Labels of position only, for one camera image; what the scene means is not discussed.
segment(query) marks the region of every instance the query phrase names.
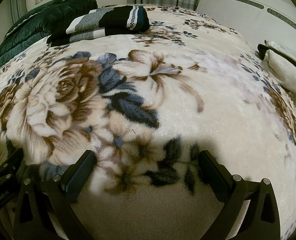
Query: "white headboard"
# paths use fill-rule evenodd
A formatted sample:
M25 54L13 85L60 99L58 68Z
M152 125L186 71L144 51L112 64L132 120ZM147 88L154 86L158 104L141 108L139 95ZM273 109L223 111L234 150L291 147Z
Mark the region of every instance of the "white headboard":
M268 40L296 51L296 8L281 0L200 0L197 11L239 31L254 48Z

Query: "folded cloth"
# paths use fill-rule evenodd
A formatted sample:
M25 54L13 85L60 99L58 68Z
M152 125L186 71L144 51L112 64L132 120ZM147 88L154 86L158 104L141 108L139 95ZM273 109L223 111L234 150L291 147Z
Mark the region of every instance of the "folded cloth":
M296 99L296 67L293 64L269 49L262 67Z
M27 21L31 20L34 16L36 16L37 14L41 13L42 11L49 9L50 7L61 3L63 0L51 0L47 3L44 3L32 10L30 10L29 12L27 12L26 14L24 14L18 21L16 21L13 26L8 30L8 32L6 33L4 40L12 33L16 32L17 30L20 29L20 27L22 25L24 25L25 23L27 23Z
M92 30L85 30L82 32L76 32L71 34L66 34L60 39L54 40L51 42L50 47L57 47L66 45L72 42L82 41L82 40L93 40L105 36L118 35L118 34L136 34L132 30L126 28L115 28L115 27L106 27L98 28Z
M268 49L273 50L275 53L284 57L286 60L291 62L294 66L296 66L296 51L288 48L283 44L276 44L274 41L264 41L265 45L259 44L258 51L261 59L264 59L265 53Z
M67 34L83 31L89 34L99 28L125 28L133 31L133 33L145 32L149 29L149 19L143 6L126 5L91 10L89 14L71 21L68 28L67 25L67 23L62 25L61 29L53 33L48 38L47 43L49 44L54 40L67 40Z
M55 33L66 22L98 8L96 0L63 0L25 21L0 44L0 67L29 46ZM32 15L29 11L25 17Z

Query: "metal screw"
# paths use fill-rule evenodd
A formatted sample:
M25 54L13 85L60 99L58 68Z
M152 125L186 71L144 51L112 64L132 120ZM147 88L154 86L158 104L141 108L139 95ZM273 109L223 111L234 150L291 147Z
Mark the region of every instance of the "metal screw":
M263 179L263 182L264 182L266 185L269 185L269 184L270 184L269 179Z
M53 178L52 178L52 180L53 181L58 181L58 180L60 180L61 179L61 176L60 175L55 175L55 176L53 176Z
M30 179L25 179L25 180L24 180L24 184L25 184L25 185L28 185L29 183L30 183Z
M241 176L240 175L233 175L233 179L235 180L235 181L240 181L241 180Z

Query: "bed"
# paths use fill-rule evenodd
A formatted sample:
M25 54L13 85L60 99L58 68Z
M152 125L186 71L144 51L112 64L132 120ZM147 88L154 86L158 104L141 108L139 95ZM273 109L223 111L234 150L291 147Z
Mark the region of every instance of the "bed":
M72 208L93 237L200 239L222 208L196 163L209 150L231 174L270 179L286 240L296 227L296 100L237 30L144 8L144 33L58 47L47 36L0 67L0 164L21 147L18 180L45 180L90 149L98 163ZM14 206L0 212L10 235Z

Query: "green velvet quilt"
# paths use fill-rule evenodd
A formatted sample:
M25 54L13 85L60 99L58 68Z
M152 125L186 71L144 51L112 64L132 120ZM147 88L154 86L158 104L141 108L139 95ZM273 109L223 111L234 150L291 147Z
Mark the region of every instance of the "green velvet quilt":
M59 27L97 8L96 0L53 0L29 11L10 28L0 45L0 67Z

